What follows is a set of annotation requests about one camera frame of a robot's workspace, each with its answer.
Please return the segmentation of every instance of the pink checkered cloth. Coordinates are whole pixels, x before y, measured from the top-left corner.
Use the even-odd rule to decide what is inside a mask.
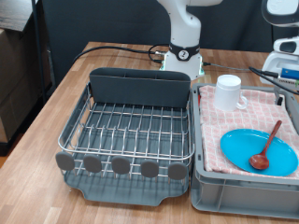
[[[243,171],[233,165],[222,153],[221,138],[225,133],[235,129],[254,129],[271,133],[278,120],[282,125],[276,137],[285,141],[299,155],[299,135],[292,125],[285,105],[275,105],[275,94],[263,91],[243,91],[249,100],[245,110],[222,112],[213,105],[215,88],[205,86],[200,88],[201,100],[200,123],[203,135],[205,169],[209,172],[219,172],[234,175],[256,175]],[[274,178],[299,179],[299,170],[292,175],[268,176]]]

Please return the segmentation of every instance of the white mug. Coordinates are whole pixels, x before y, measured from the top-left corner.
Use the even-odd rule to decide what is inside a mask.
[[[238,109],[246,109],[249,101],[243,96],[241,91],[241,79],[233,75],[223,75],[218,77],[214,106],[223,111],[234,111]]]

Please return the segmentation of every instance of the mug handle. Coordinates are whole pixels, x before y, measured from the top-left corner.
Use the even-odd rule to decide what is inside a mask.
[[[238,109],[246,109],[247,106],[249,105],[249,100],[245,96],[243,96],[243,92],[241,92],[241,99],[244,102],[244,104],[241,105],[240,103],[237,103],[236,104],[236,108],[238,108]]]

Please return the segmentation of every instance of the white robot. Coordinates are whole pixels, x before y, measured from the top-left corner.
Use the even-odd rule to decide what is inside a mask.
[[[199,53],[201,22],[187,12],[189,7],[209,7],[222,0],[157,0],[167,10],[171,21],[169,51],[164,56],[164,70],[187,74],[191,80],[203,76]]]
[[[299,27],[299,0],[263,0],[263,17],[280,27]],[[250,68],[261,76],[261,82],[275,84],[279,89],[299,91],[299,36],[279,39],[266,59],[262,71]]]

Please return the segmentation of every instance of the wooden spoon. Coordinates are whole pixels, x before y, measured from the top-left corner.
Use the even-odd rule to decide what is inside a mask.
[[[275,125],[273,132],[271,133],[267,144],[265,145],[263,152],[261,152],[260,154],[254,155],[249,159],[249,163],[251,164],[251,166],[253,166],[255,169],[258,170],[265,170],[269,167],[269,160],[267,159],[265,153],[267,152],[267,149],[269,148],[269,146],[271,145],[275,135],[278,132],[278,129],[281,125],[282,121],[279,120],[277,122],[277,124]]]

